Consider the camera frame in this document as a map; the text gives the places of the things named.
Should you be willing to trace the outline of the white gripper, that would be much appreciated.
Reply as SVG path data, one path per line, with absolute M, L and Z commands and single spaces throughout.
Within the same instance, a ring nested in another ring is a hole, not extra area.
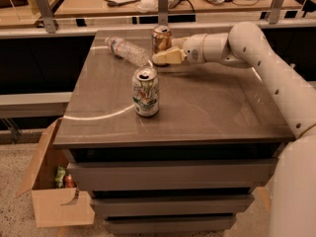
M 203 42 L 206 34 L 172 39 L 172 46 L 152 56 L 156 65 L 181 64 L 186 58 L 189 63 L 205 63 Z

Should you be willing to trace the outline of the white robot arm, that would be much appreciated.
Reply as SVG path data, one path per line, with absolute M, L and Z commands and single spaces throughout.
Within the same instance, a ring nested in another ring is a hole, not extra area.
M 278 156 L 269 237 L 316 237 L 316 90 L 273 51 L 262 30 L 242 22 L 227 34 L 173 39 L 152 59 L 255 69 L 295 137 Z

